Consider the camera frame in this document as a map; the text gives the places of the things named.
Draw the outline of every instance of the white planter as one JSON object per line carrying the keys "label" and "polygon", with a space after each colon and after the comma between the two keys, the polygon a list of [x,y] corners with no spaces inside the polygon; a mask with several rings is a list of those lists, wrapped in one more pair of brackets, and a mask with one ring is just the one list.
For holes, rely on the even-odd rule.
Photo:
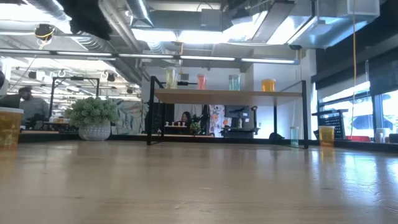
{"label": "white planter", "polygon": [[79,127],[79,136],[87,141],[104,141],[111,135],[111,123],[91,124]]}

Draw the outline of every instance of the green plant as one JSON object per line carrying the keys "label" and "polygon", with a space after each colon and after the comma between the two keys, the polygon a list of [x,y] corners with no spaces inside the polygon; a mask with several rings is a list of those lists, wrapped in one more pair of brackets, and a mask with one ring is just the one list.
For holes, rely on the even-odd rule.
{"label": "green plant", "polygon": [[191,132],[192,132],[193,134],[198,134],[198,132],[201,130],[200,124],[197,123],[197,122],[193,122],[193,123],[191,124],[191,126],[189,127],[189,129],[191,130]]}
{"label": "green plant", "polygon": [[76,127],[116,122],[119,119],[116,105],[112,101],[92,97],[76,101],[72,104],[72,109],[66,110],[65,115],[70,118],[69,123]]}

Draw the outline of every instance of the pink cup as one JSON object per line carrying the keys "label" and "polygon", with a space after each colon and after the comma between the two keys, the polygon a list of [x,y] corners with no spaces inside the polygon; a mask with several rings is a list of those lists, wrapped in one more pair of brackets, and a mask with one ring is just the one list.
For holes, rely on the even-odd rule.
{"label": "pink cup", "polygon": [[206,90],[206,75],[198,75],[198,90]]}

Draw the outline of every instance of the computer monitor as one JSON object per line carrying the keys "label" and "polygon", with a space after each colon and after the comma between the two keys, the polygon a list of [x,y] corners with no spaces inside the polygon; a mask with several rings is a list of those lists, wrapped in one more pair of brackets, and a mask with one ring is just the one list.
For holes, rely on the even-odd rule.
{"label": "computer monitor", "polygon": [[0,96],[0,107],[6,108],[19,108],[21,96],[19,94]]}
{"label": "computer monitor", "polygon": [[225,105],[225,117],[226,118],[249,118],[250,107],[249,106],[229,106]]}

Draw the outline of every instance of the potted plant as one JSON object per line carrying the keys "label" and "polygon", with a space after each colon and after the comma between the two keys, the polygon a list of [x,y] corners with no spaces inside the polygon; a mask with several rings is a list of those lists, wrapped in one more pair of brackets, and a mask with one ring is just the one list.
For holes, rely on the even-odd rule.
{"label": "potted plant", "polygon": [[65,112],[69,124],[79,128],[79,136],[89,141],[104,141],[111,134],[111,122],[118,120],[116,105],[101,98],[86,98]]}
{"label": "potted plant", "polygon": [[189,127],[190,131],[193,133],[194,136],[196,136],[199,131],[201,130],[200,124],[198,122],[193,122],[191,126]]}

